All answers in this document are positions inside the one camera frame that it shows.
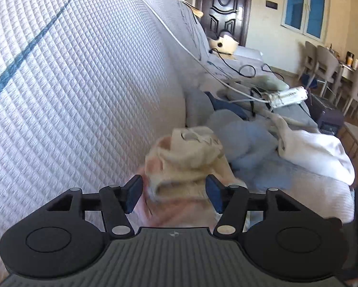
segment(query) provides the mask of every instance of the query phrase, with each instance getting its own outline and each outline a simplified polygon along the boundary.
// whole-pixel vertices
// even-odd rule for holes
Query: blue window glass
[[[321,38],[322,20],[324,19],[325,0],[310,0],[310,12],[307,33]]]
[[[288,0],[285,23],[297,29],[301,28],[303,19],[304,0]]]

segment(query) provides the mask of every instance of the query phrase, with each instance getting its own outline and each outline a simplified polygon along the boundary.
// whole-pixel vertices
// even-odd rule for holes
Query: wooden floor
[[[289,76],[284,74],[284,78],[285,78],[285,82],[290,86],[290,87],[296,87],[296,86],[301,86],[301,82],[297,81],[297,76]],[[314,94],[318,94],[321,90],[321,87],[319,87],[317,90],[312,90],[312,93]],[[342,108],[344,107],[344,100],[340,100],[340,103],[338,104],[338,108],[340,110],[342,110]],[[352,113],[352,108],[349,108],[349,111],[345,117],[345,121],[358,126],[358,118],[356,117],[356,113],[354,113],[354,115],[352,117],[350,117],[350,114]],[[341,128],[341,130],[338,132],[337,137],[341,138],[342,134],[343,134],[344,128]],[[352,161],[352,164],[354,166],[354,170],[356,173],[356,177],[354,179],[354,184],[353,187],[358,185],[358,156],[356,156],[356,158],[354,159],[353,156],[355,154],[356,148],[357,146],[354,144],[354,141],[352,139],[352,137],[350,136],[349,133],[345,133],[344,137],[341,139],[342,145],[345,148],[345,151],[347,153],[347,155],[350,157],[350,160]]]

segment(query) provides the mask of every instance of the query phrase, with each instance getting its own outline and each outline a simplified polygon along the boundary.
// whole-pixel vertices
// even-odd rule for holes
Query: door
[[[245,46],[251,0],[196,0],[204,16],[200,23],[206,34],[228,30],[239,44]]]

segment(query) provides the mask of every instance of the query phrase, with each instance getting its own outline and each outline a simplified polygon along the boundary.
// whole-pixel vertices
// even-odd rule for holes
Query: power strip
[[[280,108],[301,103],[308,98],[308,92],[302,86],[299,86],[285,91],[265,94],[263,97],[269,101],[272,108]]]

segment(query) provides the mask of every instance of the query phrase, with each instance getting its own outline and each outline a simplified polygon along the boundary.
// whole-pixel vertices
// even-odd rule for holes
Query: gray ribbed panel
[[[102,258],[79,274],[52,281],[17,275],[1,287],[342,287],[336,278],[314,283],[283,282],[261,273],[236,243],[217,240],[206,228],[147,229],[113,241]]]

